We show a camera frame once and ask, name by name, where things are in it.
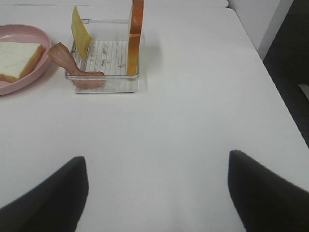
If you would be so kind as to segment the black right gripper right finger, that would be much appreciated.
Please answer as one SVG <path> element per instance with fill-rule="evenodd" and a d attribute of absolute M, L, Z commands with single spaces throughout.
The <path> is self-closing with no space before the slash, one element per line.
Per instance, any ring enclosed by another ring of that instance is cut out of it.
<path fill-rule="evenodd" d="M 228 190 L 248 232 L 307 232 L 309 193 L 240 150 L 229 153 Z"/>

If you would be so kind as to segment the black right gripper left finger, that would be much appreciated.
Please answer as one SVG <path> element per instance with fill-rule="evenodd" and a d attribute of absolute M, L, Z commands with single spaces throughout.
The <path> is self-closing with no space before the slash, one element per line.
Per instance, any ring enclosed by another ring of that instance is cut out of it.
<path fill-rule="evenodd" d="M 0 209 L 2 232 L 73 232 L 89 192 L 84 157 L 74 157 L 35 188 Z"/>

